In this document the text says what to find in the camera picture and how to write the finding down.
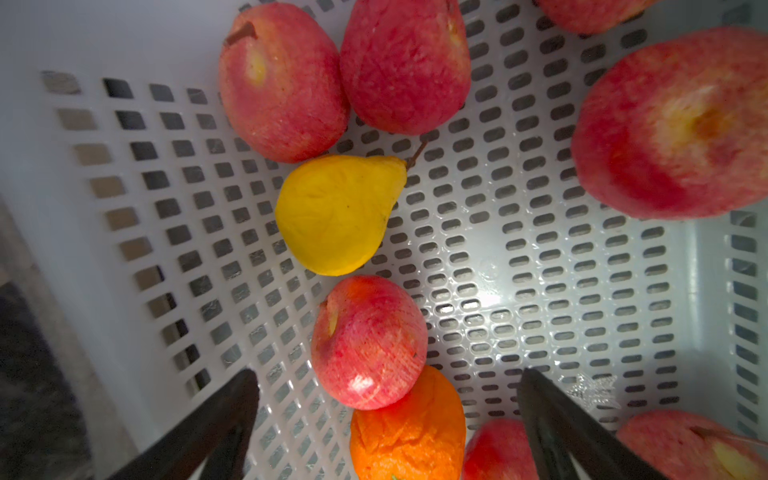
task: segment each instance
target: orange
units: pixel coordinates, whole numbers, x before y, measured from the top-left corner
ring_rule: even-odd
[[[349,450],[360,480],[458,480],[466,433],[458,393],[426,366],[399,401],[355,410]]]

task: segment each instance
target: brown stem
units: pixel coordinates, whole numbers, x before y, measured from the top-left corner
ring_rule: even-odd
[[[751,443],[753,445],[759,445],[761,447],[768,448],[768,442],[762,440],[751,439],[750,437],[743,437],[731,432],[721,432],[720,430],[705,429],[703,427],[690,427],[690,430],[701,438],[708,436],[719,437],[721,439],[736,440],[738,442]]]
[[[256,36],[256,29],[253,27],[253,24],[251,22],[243,23],[242,27],[238,28],[236,31],[233,31],[228,37],[226,37],[224,39],[224,46],[230,47],[236,41],[245,37],[259,38]]]
[[[419,159],[419,155],[421,155],[424,149],[427,148],[428,143],[429,143],[428,141],[423,141],[421,146],[419,146],[419,149],[413,155],[413,157],[410,157],[408,161],[406,161],[406,170],[410,170],[413,168],[414,165],[416,165],[416,160]]]

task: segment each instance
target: perforated plastic surface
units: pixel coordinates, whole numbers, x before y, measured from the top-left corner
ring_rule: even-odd
[[[220,41],[245,6],[19,3],[0,19],[2,194],[140,449],[250,367],[262,403],[247,478],[353,478],[349,410],[309,357],[338,279],[291,256],[273,214],[290,168],[250,151],[217,98]],[[338,44],[352,4],[301,5]],[[590,38],[531,0],[461,8],[472,90],[423,136],[357,273],[412,294],[428,364],[458,389],[470,430],[516,415],[534,366],[564,388],[578,372],[616,376],[622,408],[592,411],[609,429],[672,407],[765,436],[766,209],[627,218],[579,187],[568,146],[581,99],[617,59],[757,24],[766,4],[666,0]],[[407,157],[419,143],[353,115],[333,151]]]

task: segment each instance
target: dark floor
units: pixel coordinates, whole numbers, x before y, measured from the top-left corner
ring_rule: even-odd
[[[19,290],[0,286],[0,480],[92,478],[85,424]]]

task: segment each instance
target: red apple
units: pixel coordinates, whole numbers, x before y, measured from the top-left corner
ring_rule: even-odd
[[[768,35],[713,28],[627,56],[592,88],[581,185],[632,217],[720,215],[768,195]]]
[[[349,121],[336,46],[287,3],[258,5],[235,18],[219,58],[219,87],[237,134],[274,161],[316,157]]]
[[[312,365],[323,388],[359,410],[400,400],[427,359],[427,327],[405,290],[378,276],[351,276],[320,304]]]
[[[463,480],[538,480],[523,422],[494,419],[467,444]]]
[[[344,91],[368,125],[424,134],[469,93],[471,66],[456,0],[358,0],[341,45]]]
[[[768,463],[742,442],[705,437],[691,427],[728,432],[692,413],[656,410],[633,417],[617,434],[670,480],[766,480]]]
[[[602,33],[659,0],[538,0],[541,10],[573,33]]]

